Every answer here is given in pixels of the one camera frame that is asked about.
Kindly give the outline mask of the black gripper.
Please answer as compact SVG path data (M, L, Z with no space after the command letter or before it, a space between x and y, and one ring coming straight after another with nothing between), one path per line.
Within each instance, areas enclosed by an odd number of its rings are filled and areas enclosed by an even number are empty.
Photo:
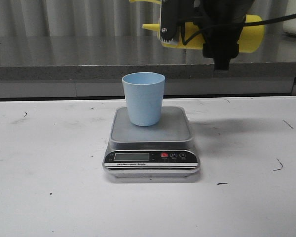
M212 58L214 70L228 70L231 59L238 56L240 38L246 14L252 0L162 0L159 17L159 39L164 44L177 43L178 7L179 22L192 22L202 34L202 53Z

